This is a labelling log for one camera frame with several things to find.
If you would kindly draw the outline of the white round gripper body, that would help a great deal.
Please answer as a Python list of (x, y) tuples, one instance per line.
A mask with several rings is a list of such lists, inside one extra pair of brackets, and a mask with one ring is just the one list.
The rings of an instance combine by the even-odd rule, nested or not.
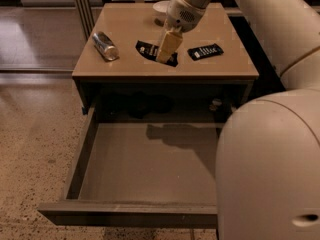
[(166, 11), (166, 27), (181, 32), (193, 30), (205, 13), (205, 8), (192, 5), (187, 0), (170, 0)]

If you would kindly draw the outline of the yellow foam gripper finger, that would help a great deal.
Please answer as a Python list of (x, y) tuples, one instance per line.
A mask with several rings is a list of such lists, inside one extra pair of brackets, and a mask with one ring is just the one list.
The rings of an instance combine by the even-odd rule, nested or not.
[(156, 61), (165, 64), (183, 41), (180, 28), (165, 29), (161, 35)]

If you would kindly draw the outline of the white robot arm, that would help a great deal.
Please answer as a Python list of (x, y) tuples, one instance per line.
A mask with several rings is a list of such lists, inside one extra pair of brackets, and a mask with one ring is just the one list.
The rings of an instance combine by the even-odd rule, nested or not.
[[(216, 151), (219, 240), (320, 240), (320, 15), (304, 0), (235, 0), (285, 89), (225, 123)], [(171, 0), (161, 52), (210, 0)]]

